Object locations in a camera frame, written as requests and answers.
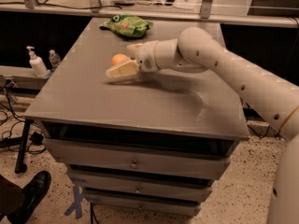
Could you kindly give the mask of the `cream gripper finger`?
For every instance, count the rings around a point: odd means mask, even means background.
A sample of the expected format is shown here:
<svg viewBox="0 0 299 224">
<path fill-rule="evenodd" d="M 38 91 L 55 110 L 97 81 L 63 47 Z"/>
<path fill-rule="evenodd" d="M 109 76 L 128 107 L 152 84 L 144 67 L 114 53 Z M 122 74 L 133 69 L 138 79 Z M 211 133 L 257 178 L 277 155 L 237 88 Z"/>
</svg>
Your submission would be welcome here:
<svg viewBox="0 0 299 224">
<path fill-rule="evenodd" d="M 128 52 L 128 56 L 129 56 L 131 59 L 134 59 L 137 50 L 138 50 L 141 46 L 142 46 L 142 43 L 128 45 L 128 46 L 126 47 L 126 48 L 127 48 L 127 52 Z"/>
<path fill-rule="evenodd" d="M 124 59 L 123 61 L 113 64 L 106 70 L 106 76 L 109 78 L 129 77 L 139 72 L 139 65 L 135 60 Z"/>
</svg>

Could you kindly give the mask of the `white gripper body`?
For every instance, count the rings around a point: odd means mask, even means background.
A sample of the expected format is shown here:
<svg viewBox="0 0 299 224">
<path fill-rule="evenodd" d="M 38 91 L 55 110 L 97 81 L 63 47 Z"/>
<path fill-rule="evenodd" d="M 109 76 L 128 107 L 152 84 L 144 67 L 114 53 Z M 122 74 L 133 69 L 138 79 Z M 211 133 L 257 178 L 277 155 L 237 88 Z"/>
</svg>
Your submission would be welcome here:
<svg viewBox="0 0 299 224">
<path fill-rule="evenodd" d="M 135 59 L 143 72 L 156 72 L 159 70 L 155 61 L 154 49 L 158 41 L 150 41 L 141 44 L 135 52 Z"/>
</svg>

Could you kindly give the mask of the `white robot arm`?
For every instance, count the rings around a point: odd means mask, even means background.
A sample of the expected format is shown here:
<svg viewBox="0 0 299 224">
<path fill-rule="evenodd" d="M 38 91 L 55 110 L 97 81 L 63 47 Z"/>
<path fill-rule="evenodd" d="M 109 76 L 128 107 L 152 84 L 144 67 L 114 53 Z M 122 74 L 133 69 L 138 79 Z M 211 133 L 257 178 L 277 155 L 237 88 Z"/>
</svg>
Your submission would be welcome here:
<svg viewBox="0 0 299 224">
<path fill-rule="evenodd" d="M 108 77 L 209 69 L 288 141 L 278 164 L 267 224 L 299 224 L 299 88 L 232 53 L 198 27 L 183 30 L 177 39 L 133 44 L 127 50 L 130 56 L 107 69 Z"/>
</svg>

